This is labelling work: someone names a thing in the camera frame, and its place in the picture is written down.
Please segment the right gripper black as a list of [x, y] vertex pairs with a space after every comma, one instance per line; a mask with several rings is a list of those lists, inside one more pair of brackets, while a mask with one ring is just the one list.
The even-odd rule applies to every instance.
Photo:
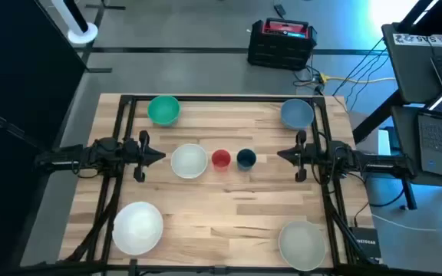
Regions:
[[314, 143], [305, 144], [307, 133], [304, 130], [298, 131], [295, 140], [296, 146], [280, 150], [277, 154], [279, 157], [289, 161], [292, 165], [297, 164], [298, 172], [295, 174], [296, 182], [304, 182], [307, 179], [307, 170], [304, 165], [310, 165], [314, 180], [320, 182], [315, 171], [315, 166], [318, 165], [319, 155], [317, 146]]

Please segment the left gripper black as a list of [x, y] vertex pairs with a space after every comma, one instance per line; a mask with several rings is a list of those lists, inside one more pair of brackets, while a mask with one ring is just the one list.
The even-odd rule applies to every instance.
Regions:
[[164, 159], [165, 153], [151, 148], [149, 145], [150, 136], [146, 130], [141, 130], [139, 133], [139, 140], [135, 141], [129, 138], [124, 141], [124, 162], [126, 164], [137, 164], [134, 169], [134, 179], [137, 182], [144, 182], [145, 173], [143, 172], [143, 161], [145, 149], [147, 148], [147, 166]]

